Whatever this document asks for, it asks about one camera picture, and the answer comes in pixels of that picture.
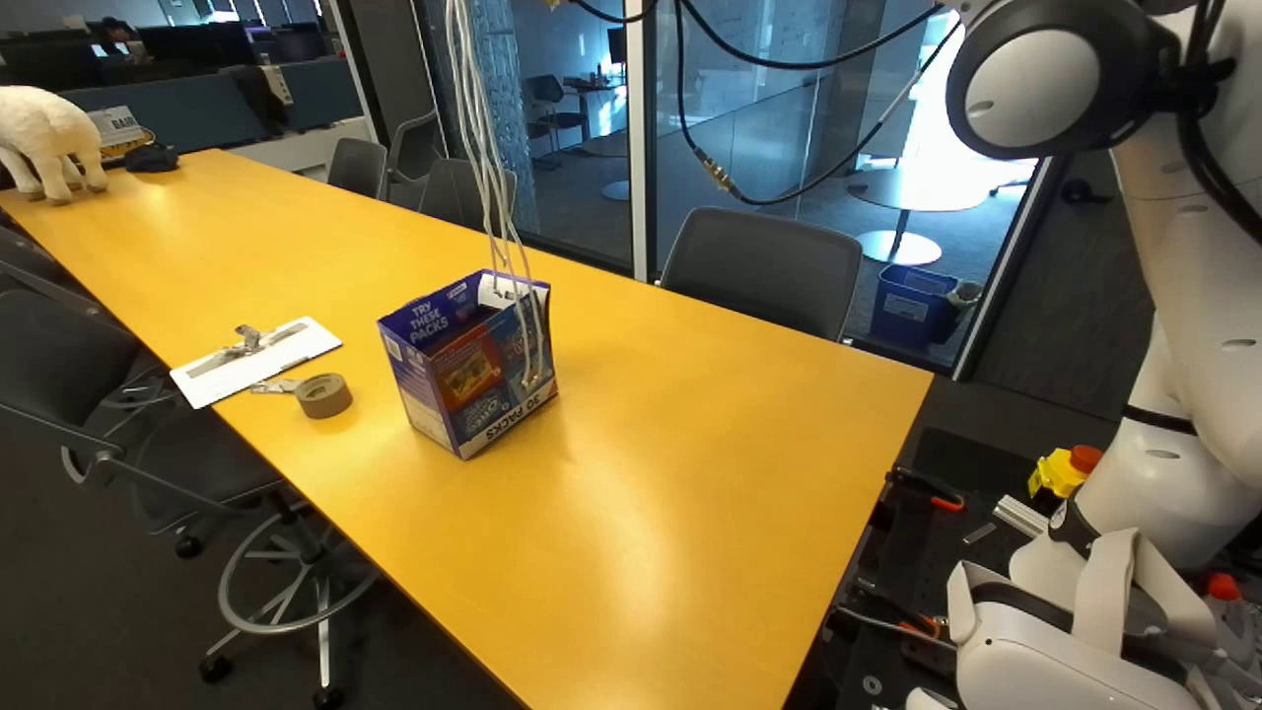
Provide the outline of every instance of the black cable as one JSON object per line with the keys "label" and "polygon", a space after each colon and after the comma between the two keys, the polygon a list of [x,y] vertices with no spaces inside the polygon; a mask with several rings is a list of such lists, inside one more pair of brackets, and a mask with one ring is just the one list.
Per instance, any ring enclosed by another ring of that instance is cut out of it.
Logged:
{"label": "black cable", "polygon": [[639,16],[617,16],[617,11],[605,11],[605,8],[596,8],[596,4],[586,4],[586,0],[572,0],[581,11],[586,11],[586,16],[600,16],[600,21],[606,21],[606,22],[639,22],[639,21],[648,21],[648,16],[654,16],[654,8],[657,8],[657,0],[648,0],[648,8],[639,11]]}
{"label": "black cable", "polygon": [[[1221,0],[1198,0],[1187,32],[1187,80],[1216,84],[1212,41],[1221,16]],[[1219,208],[1245,228],[1262,246],[1262,214],[1233,188],[1216,151],[1202,137],[1198,117],[1212,109],[1206,103],[1181,108],[1181,146],[1190,179],[1219,200]]]}
{"label": "black cable", "polygon": [[736,197],[743,204],[786,204],[786,200],[797,200],[811,188],[819,188],[828,179],[845,174],[856,155],[889,126],[889,117],[905,108],[905,99],[910,95],[910,86],[936,66],[936,61],[941,55],[941,46],[949,42],[949,34],[959,32],[961,22],[953,22],[939,46],[910,72],[910,80],[899,86],[899,95],[880,109],[880,117],[866,126],[866,136],[861,136],[861,141],[853,151],[845,151],[828,170],[819,170],[811,182],[790,188],[790,192],[778,192],[778,197],[751,197],[694,137],[689,122],[688,122],[688,103],[682,103],[682,66],[688,66],[688,46],[682,46],[682,16],[676,22],[676,109],[677,109],[677,136],[682,141],[689,146],[689,155],[706,167],[711,182],[722,184],[728,197]]}
{"label": "black cable", "polygon": [[866,42],[861,42],[861,46],[853,46],[853,50],[834,55],[834,61],[799,61],[799,65],[790,65],[790,61],[767,61],[767,55],[743,50],[736,42],[728,42],[728,41],[700,11],[694,0],[682,0],[682,8],[688,8],[688,16],[711,34],[711,42],[718,42],[722,50],[728,50],[728,55],[743,61],[743,65],[757,65],[757,66],[774,66],[774,72],[819,72],[819,66],[853,65],[853,61],[880,50],[882,42],[906,34],[910,26],[918,26],[924,21],[930,21],[930,16],[941,11],[941,8],[926,8],[926,11],[910,16],[906,22],[890,26],[889,34],[866,41]]}

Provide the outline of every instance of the wooden tabletop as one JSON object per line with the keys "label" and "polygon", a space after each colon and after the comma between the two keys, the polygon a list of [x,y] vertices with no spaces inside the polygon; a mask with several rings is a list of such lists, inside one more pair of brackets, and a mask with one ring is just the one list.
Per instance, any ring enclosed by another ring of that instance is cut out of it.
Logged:
{"label": "wooden tabletop", "polygon": [[380,316],[487,241],[233,155],[0,192],[158,359],[314,316],[356,405],[218,416],[530,706],[782,706],[861,546],[926,375],[559,258],[559,393],[459,460],[405,426]]}

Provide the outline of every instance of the paper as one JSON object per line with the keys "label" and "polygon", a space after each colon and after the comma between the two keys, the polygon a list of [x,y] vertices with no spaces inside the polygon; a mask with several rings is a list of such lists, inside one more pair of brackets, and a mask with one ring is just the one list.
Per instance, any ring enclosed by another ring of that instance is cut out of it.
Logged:
{"label": "paper", "polygon": [[313,316],[289,321],[278,331],[260,335],[260,350],[212,350],[195,364],[182,364],[170,371],[170,380],[182,388],[195,409],[212,405],[235,392],[250,392],[266,380],[278,380],[279,371],[318,359],[325,350],[337,350],[343,339],[331,335]]}

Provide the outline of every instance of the wire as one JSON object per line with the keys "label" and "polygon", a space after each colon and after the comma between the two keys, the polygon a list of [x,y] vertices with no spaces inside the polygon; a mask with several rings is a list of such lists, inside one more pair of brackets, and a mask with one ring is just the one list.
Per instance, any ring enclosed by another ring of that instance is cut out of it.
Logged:
{"label": "wire", "polygon": [[581,11],[586,11],[586,16],[600,16],[600,21],[606,21],[606,22],[639,22],[639,21],[648,21],[648,16],[654,16],[657,11],[657,0],[650,0],[639,16],[617,16],[617,11],[605,11],[605,8],[596,8],[596,4],[586,4],[586,0],[572,0]]}
{"label": "wire", "polygon": [[682,99],[682,80],[688,80],[688,46],[682,46],[682,21],[676,22],[676,109],[677,109],[677,136],[682,141],[689,146],[689,155],[706,167],[711,182],[718,188],[725,188],[728,197],[736,197],[743,204],[786,204],[786,200],[797,200],[811,188],[819,188],[828,179],[845,174],[861,151],[889,126],[889,117],[905,108],[905,99],[910,95],[910,86],[936,66],[936,61],[941,55],[941,46],[949,42],[949,34],[959,32],[961,22],[949,22],[949,32],[936,42],[936,50],[910,72],[910,80],[899,86],[899,95],[880,109],[880,117],[866,126],[866,136],[861,136],[861,141],[840,155],[828,170],[819,170],[811,182],[790,188],[790,192],[778,192],[778,197],[753,197],[747,192],[728,174],[725,167],[718,167],[694,137],[689,122],[688,122],[688,99]]}
{"label": "wire", "polygon": [[939,634],[926,634],[926,630],[914,630],[914,626],[905,626],[905,625],[890,625],[890,619],[874,619],[874,617],[864,617],[864,610],[845,609],[845,605],[838,605],[838,610],[840,610],[845,619],[864,625],[864,626],[880,626],[880,630],[890,630],[890,634],[906,634],[906,638],[918,638],[918,644],[930,644],[930,648],[941,648],[941,651],[953,656],[953,644],[941,644]]}
{"label": "wire", "polygon": [[489,117],[487,103],[487,84],[479,66],[479,46],[475,46],[475,21],[468,21],[468,0],[446,0],[446,61],[455,75],[455,99],[459,99],[459,136],[462,151],[475,167],[479,197],[481,197],[481,228],[489,241],[489,267],[508,275],[492,279],[492,287],[512,305],[518,322],[521,322],[521,368],[525,368],[525,388],[537,388],[547,375],[547,335],[544,335],[544,308],[540,292],[533,287],[530,271],[530,251],[512,222],[512,188],[508,188],[508,170],[500,161],[496,146],[496,122]]}
{"label": "wire", "polygon": [[910,16],[906,22],[890,26],[889,34],[866,41],[866,42],[861,42],[861,46],[853,46],[853,50],[834,55],[834,61],[799,61],[799,65],[790,65],[790,61],[767,61],[767,55],[751,55],[751,50],[732,46],[722,32],[714,32],[714,22],[700,11],[694,0],[677,0],[677,4],[682,4],[688,16],[711,34],[711,42],[718,42],[718,46],[728,50],[732,61],[747,61],[747,65],[757,65],[757,66],[774,66],[774,72],[826,72],[826,66],[853,65],[853,61],[880,50],[882,42],[906,34],[910,26],[918,26],[924,21],[930,21],[930,16],[941,11],[941,8],[926,8],[926,11]]}
{"label": "wire", "polygon": [[[1216,84],[1221,75],[1216,72],[1232,72],[1232,65],[1212,65],[1212,41],[1221,16],[1221,0],[1198,0],[1194,16],[1190,16],[1190,32],[1187,32],[1187,61],[1183,72],[1190,84]],[[1239,184],[1225,179],[1225,170],[1219,167],[1216,151],[1206,146],[1202,136],[1202,115],[1206,103],[1187,103],[1181,108],[1181,146],[1187,158],[1190,179],[1219,200],[1219,208],[1262,246],[1262,214],[1239,192]]]}

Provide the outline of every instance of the chair wheel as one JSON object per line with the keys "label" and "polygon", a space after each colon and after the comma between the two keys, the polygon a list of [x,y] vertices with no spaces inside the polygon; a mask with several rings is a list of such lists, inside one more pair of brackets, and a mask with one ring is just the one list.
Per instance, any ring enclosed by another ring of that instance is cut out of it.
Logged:
{"label": "chair wheel", "polygon": [[338,686],[318,686],[318,692],[313,694],[313,706],[314,706],[314,710],[337,710],[337,706],[343,706],[343,700],[349,700],[349,692],[338,692]]}
{"label": "chair wheel", "polygon": [[182,560],[195,560],[195,556],[203,556],[203,542],[199,542],[199,537],[179,537],[179,542],[172,542],[172,554],[179,554]]}
{"label": "chair wheel", "polygon": [[203,660],[203,680],[207,684],[221,684],[224,675],[233,675],[233,660],[230,656],[207,656]]}

